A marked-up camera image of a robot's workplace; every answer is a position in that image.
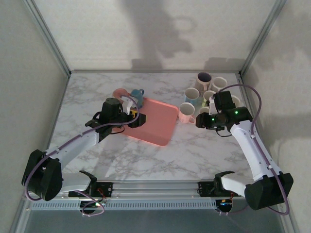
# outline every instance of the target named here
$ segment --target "pink mug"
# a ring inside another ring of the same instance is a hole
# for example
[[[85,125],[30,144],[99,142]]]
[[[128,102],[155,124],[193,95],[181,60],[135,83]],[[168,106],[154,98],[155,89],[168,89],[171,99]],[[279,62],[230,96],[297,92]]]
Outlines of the pink mug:
[[[195,118],[193,116],[195,111],[194,106],[191,103],[182,103],[179,106],[178,118],[181,123],[195,123]]]

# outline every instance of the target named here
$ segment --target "white wall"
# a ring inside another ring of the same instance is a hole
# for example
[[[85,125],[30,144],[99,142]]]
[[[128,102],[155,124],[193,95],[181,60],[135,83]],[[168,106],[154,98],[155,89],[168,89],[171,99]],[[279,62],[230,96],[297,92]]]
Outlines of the white wall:
[[[287,1],[244,81],[262,96],[261,136],[292,174],[292,214],[302,233],[311,232],[310,0]]]
[[[71,69],[240,70],[276,0],[35,0]]]
[[[43,149],[66,76],[22,0],[0,2],[0,232],[9,231],[29,154]]]

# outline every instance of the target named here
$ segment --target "marble tabletop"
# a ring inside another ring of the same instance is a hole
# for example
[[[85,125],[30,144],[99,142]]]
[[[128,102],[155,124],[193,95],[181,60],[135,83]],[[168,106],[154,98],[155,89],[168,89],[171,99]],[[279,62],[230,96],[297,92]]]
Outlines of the marble tabletop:
[[[213,74],[237,83],[234,73]],[[179,106],[184,90],[193,87],[196,73],[76,73],[72,74],[52,137],[51,147],[76,136],[100,111],[117,88],[144,89],[144,96]],[[231,94],[242,100],[240,89]],[[72,160],[64,172],[85,170],[99,180],[200,180],[232,170],[251,176],[247,160],[234,137],[221,138],[214,131],[176,121],[165,147],[110,135]]]

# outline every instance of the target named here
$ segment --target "purple cable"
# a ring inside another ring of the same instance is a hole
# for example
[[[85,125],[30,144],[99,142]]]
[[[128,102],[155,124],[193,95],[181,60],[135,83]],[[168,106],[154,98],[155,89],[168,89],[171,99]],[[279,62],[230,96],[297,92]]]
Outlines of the purple cable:
[[[90,198],[90,199],[92,200],[92,201],[88,202],[88,203],[82,208],[82,215],[86,215],[86,216],[91,217],[91,216],[101,215],[103,212],[105,212],[104,206],[103,206],[99,201],[95,200],[93,197],[91,197],[90,195],[86,194],[85,192],[82,192],[82,191],[79,191],[79,190],[75,190],[75,192],[80,193],[80,194],[82,194],[83,196],[85,196],[85,197],[87,197],[87,198]],[[99,213],[96,213],[96,214],[86,214],[86,213],[84,212],[85,208],[86,208],[88,205],[92,204],[92,203],[98,203],[98,204],[101,206],[102,211],[100,211]]]
[[[251,134],[252,134],[252,135],[255,135],[255,134],[254,134],[255,123],[256,123],[256,121],[257,121],[257,119],[258,119],[258,116],[259,116],[259,113],[260,113],[260,111],[261,111],[261,104],[262,104],[262,103],[261,103],[261,102],[262,102],[262,101],[261,101],[261,96],[260,96],[260,94],[258,93],[258,91],[257,91],[255,88],[253,88],[252,86],[249,86],[249,85],[245,85],[245,84],[234,84],[234,85],[229,85],[229,86],[226,86],[225,88],[221,89],[219,92],[224,91],[224,90],[226,90],[226,89],[228,89],[228,88],[231,88],[231,87],[234,87],[234,86],[243,86],[243,87],[247,87],[247,88],[251,89],[252,91],[254,91],[255,94],[256,94],[257,97],[258,97],[259,106],[258,106],[257,113],[256,113],[256,115],[255,115],[255,117],[254,117],[254,120],[253,120],[253,122],[252,122],[252,125],[251,125]],[[270,166],[271,164],[270,164],[269,160],[267,159],[266,155],[264,154],[264,152],[263,152],[261,146],[259,145],[259,143],[258,143],[256,137],[254,137],[253,140],[254,140],[255,145],[256,145],[256,147],[258,148],[258,150],[259,150],[259,152],[260,152],[262,158],[263,158],[264,161],[266,162],[267,166]],[[277,184],[278,184],[278,186],[279,186],[279,188],[280,188],[281,194],[282,194],[283,199],[284,199],[284,202],[285,202],[286,211],[285,211],[285,212],[280,212],[280,211],[277,211],[277,210],[272,209],[271,207],[268,207],[268,208],[269,208],[270,210],[272,210],[273,212],[276,212],[276,213],[278,213],[278,214],[280,214],[280,215],[288,215],[289,212],[290,212],[290,206],[289,206],[289,204],[288,204],[288,200],[287,200],[287,197],[286,197],[285,190],[284,190],[284,188],[283,188],[283,186],[282,186],[282,183],[281,183],[279,177],[277,176],[276,172],[274,171],[274,169],[271,168],[270,170],[271,170],[272,174],[274,175],[274,177],[275,177],[275,179],[276,179],[276,182],[277,182]]]
[[[130,101],[132,101],[137,109],[137,115],[134,119],[128,121],[128,122],[123,122],[123,123],[108,123],[108,124],[104,124],[104,125],[100,125],[100,126],[97,126],[95,128],[92,128],[92,129],[89,129],[89,130],[86,130],[82,133],[82,135],[85,135],[89,132],[92,132],[92,131],[95,131],[99,128],[102,128],[102,127],[105,127],[105,126],[109,126],[109,125],[127,125],[127,124],[130,124],[130,123],[133,123],[134,121],[137,120],[137,118],[139,117],[139,109],[138,109],[138,105],[137,103],[129,96],[121,96],[121,97],[126,97],[128,98]],[[58,149],[59,150],[62,150],[63,148],[65,148],[66,146],[68,146],[70,143],[72,143],[73,141],[75,141],[76,139],[80,138],[81,135],[76,135],[75,137],[73,137],[72,139],[70,139],[69,141],[65,142],[63,145],[61,145]],[[25,182],[25,195],[26,197],[29,199],[29,200],[32,200],[32,201],[36,201],[36,200],[41,200],[42,198],[32,198],[30,195],[29,195],[29,192],[28,192],[28,185],[29,185],[29,181],[31,179],[31,177],[34,175],[35,171],[37,171],[37,169],[41,166],[41,164],[43,164],[44,161],[46,161],[49,157],[51,157],[52,155],[56,154],[57,151],[54,150],[52,151],[51,153],[47,154],[44,158],[42,158],[37,164],[36,166],[32,169],[32,171],[29,173],[28,177],[27,177],[27,180]]]

